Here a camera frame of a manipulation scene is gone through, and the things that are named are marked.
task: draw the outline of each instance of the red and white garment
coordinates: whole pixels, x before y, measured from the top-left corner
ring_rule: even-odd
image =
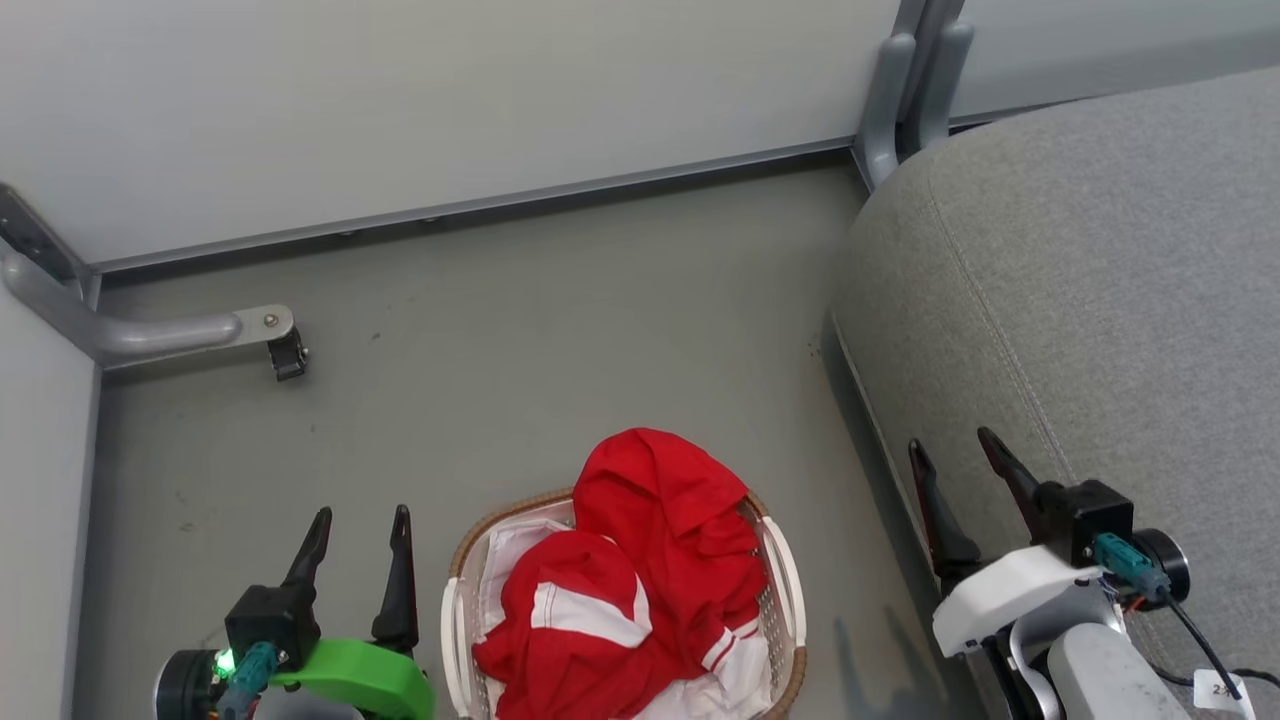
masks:
[[[767,580],[737,512],[745,496],[677,436],[634,429],[602,442],[575,488],[577,530],[520,557],[502,588],[504,619],[474,648],[506,683],[499,720],[768,708],[755,600]]]

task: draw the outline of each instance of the brown basket rim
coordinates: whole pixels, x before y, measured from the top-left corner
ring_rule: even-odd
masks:
[[[554,505],[564,500],[573,500],[573,488],[563,488],[548,493],[543,493],[529,500],[517,502],[506,507],[503,510],[497,510],[480,519],[479,523],[467,530],[467,534],[462,537],[462,542],[458,543],[458,550],[453,553],[453,562],[449,564],[449,578],[457,578],[462,573],[462,566],[466,564],[467,556],[471,555],[471,548],[475,547],[476,542],[484,537],[490,528],[498,523],[520,515],[522,512],[529,512],[530,510],[538,510],[547,505]],[[760,518],[767,518],[769,515],[769,509],[765,507],[764,501],[760,500],[758,495],[751,491],[746,491],[745,502],[751,506]],[[782,689],[782,697],[778,702],[773,703],[763,717],[765,720],[781,720],[787,716],[791,710],[791,705],[800,696],[800,685],[804,684],[805,671],[809,665],[809,652],[804,647],[797,647],[791,662],[791,676],[787,678],[787,687]]]

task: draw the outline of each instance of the gray sofa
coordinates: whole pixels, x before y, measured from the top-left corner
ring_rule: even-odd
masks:
[[[1133,498],[1189,556],[1224,662],[1280,673],[1280,69],[936,145],[872,195],[841,275],[835,325],[913,515],[919,437],[984,553],[1027,544],[989,425],[1039,479]],[[1167,611],[1133,633],[1208,667]],[[1280,691],[1248,688],[1280,717]]]

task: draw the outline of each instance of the gray floor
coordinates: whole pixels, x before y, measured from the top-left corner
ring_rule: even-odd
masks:
[[[252,348],[104,383],[77,711],[150,716],[161,662],[278,582],[323,505],[320,624],[366,637],[404,502],[419,660],[448,717],[436,620],[457,542],[650,425],[733,468],[787,533],[810,648],[794,717],[975,716],[929,651],[923,561],[823,364],[828,258],[861,199],[844,168],[758,173],[109,290],[136,316],[284,302],[314,364],[276,384]]]

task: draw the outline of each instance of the basket handle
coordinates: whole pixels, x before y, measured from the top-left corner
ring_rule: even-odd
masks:
[[[794,625],[788,629],[795,633],[796,647],[804,647],[808,621],[804,612],[804,591],[800,589],[800,571],[796,570],[796,561],[791,556],[791,546],[787,544],[782,528],[768,515],[760,518],[760,521],[764,524],[764,550],[773,577],[778,579],[778,589],[786,593],[782,603],[783,619],[788,620],[788,625]]]
[[[440,598],[440,650],[444,655],[444,682],[458,717],[471,717],[471,648],[467,647],[466,618],[458,602],[458,579],[449,578]]]

